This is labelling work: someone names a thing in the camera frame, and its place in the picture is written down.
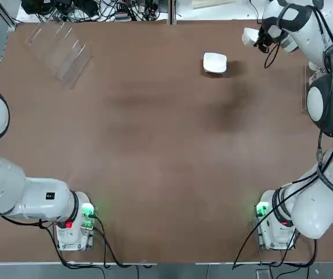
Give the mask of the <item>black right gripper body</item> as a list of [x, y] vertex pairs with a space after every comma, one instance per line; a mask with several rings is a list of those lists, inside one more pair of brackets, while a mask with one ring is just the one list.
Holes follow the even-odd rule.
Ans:
[[269, 53], [270, 46], [280, 42], [281, 29], [277, 27], [276, 32], [277, 34], [272, 36], [264, 29], [264, 25], [261, 25], [258, 32], [258, 38], [255, 42], [255, 47], [257, 47], [262, 53]]

